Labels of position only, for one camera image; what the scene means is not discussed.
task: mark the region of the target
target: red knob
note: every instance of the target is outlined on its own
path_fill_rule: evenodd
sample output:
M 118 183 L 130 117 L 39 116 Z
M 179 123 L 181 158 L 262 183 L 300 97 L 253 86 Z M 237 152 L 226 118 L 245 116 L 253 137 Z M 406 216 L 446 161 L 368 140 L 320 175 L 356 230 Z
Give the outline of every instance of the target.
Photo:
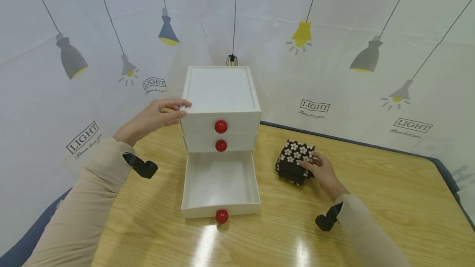
M 218 222 L 219 224 L 224 224 L 228 221 L 229 215 L 226 210 L 220 209 L 216 211 L 215 218 L 216 218 L 216 222 Z
M 226 123 L 225 121 L 223 120 L 219 120 L 217 121 L 215 124 L 214 124 L 214 129 L 216 130 L 216 132 L 218 132 L 219 134 L 222 134 L 224 132 L 226 132 L 228 130 L 228 123 Z
M 219 139 L 215 144 L 215 148 L 218 152 L 224 152 L 228 148 L 228 144 L 224 140 Z

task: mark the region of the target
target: right hand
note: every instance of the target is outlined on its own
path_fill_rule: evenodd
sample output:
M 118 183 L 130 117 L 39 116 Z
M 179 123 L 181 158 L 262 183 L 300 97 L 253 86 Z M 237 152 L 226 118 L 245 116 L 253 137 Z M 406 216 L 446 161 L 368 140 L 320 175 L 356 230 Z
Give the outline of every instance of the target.
M 299 165 L 313 173 L 325 195 L 335 202 L 341 195 L 350 193 L 336 177 L 332 162 L 327 157 L 316 152 L 312 160 L 312 163 L 300 161 Z

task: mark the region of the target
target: white drawer cabinet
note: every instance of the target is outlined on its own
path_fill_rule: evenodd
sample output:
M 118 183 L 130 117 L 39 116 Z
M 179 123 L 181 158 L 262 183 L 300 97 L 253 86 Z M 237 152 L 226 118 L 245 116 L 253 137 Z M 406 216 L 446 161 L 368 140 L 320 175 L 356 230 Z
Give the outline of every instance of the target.
M 185 218 L 257 213 L 252 151 L 261 110 L 249 67 L 189 67 L 181 120 L 188 151 L 181 210 Z

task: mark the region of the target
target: wooden table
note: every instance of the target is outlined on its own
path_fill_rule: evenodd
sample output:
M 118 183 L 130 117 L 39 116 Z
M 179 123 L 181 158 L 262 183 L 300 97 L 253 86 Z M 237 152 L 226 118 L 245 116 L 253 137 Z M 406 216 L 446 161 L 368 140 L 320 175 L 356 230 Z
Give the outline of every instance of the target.
M 184 220 L 181 198 L 186 150 L 179 126 L 136 145 L 159 165 L 151 180 L 134 171 L 110 211 L 93 266 L 360 266 L 335 224 L 314 220 L 331 201 L 313 181 L 302 188 L 279 180 L 274 164 L 287 139 L 315 145 L 340 180 L 359 196 L 412 266 L 475 266 L 475 234 L 430 161 L 260 126 L 254 150 L 261 198 L 258 214 Z

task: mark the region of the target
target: open drawer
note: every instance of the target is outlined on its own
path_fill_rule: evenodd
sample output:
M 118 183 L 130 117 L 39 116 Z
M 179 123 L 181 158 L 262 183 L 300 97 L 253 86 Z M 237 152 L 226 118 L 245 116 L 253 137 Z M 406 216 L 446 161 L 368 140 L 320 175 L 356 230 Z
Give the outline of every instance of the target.
M 252 151 L 189 152 L 181 211 L 184 218 L 257 213 L 259 189 Z

